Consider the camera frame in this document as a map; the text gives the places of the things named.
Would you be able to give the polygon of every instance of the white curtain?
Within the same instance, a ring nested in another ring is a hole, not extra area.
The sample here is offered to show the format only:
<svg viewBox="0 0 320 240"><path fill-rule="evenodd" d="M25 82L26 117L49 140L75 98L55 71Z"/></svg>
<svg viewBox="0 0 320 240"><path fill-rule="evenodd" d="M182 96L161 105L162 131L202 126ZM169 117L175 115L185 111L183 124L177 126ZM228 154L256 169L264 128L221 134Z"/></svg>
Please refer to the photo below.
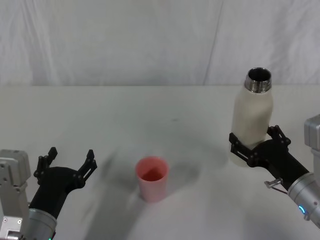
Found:
<svg viewBox="0 0 320 240"><path fill-rule="evenodd" d="M1 0L0 84L318 84L318 0Z"/></svg>

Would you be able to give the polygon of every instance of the white table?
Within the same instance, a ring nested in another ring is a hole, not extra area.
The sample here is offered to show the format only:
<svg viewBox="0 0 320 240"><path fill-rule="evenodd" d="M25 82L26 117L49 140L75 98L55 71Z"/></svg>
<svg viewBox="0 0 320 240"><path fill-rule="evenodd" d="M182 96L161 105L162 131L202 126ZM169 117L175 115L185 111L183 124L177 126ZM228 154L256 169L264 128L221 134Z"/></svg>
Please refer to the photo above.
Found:
<svg viewBox="0 0 320 240"><path fill-rule="evenodd" d="M98 169L73 191L56 240L308 240L319 229L288 196L267 189L264 169L228 161L239 86L9 87L0 89L0 148L25 150L31 171L55 146L52 166L78 169L93 149ZM304 121L320 113L320 86L275 86L271 124L312 171ZM145 204L134 165L165 157L169 195ZM31 200L36 179L28 180Z"/></svg>

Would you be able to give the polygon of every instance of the plastic cup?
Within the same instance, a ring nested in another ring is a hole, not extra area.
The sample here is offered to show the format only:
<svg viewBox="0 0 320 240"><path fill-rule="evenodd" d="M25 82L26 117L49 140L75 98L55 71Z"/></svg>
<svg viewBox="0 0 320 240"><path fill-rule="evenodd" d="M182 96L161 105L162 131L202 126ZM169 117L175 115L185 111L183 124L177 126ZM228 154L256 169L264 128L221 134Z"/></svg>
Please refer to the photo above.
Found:
<svg viewBox="0 0 320 240"><path fill-rule="evenodd" d="M135 166L135 173L141 195L146 202L155 203L166 197L169 166L163 158L142 158Z"/></svg>

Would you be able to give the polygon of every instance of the bottle neck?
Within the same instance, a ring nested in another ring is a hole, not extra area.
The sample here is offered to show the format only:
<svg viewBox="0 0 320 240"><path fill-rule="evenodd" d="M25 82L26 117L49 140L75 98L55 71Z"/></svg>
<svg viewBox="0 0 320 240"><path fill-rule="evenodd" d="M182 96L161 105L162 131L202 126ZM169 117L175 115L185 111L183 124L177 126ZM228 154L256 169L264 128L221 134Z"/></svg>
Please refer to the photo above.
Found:
<svg viewBox="0 0 320 240"><path fill-rule="evenodd" d="M252 68L244 81L244 87L252 93L265 93L271 89L271 73L262 67Z"/></svg>

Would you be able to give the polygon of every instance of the blue led light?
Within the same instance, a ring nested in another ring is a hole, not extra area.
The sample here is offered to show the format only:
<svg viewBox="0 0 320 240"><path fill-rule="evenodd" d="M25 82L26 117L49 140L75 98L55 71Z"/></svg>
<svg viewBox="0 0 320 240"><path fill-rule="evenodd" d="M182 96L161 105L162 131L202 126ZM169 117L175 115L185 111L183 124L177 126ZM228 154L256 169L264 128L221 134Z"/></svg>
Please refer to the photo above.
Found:
<svg viewBox="0 0 320 240"><path fill-rule="evenodd" d="M301 211L303 214L306 214L306 210L304 209L303 206L299 206L299 209L300 209L300 211Z"/></svg>

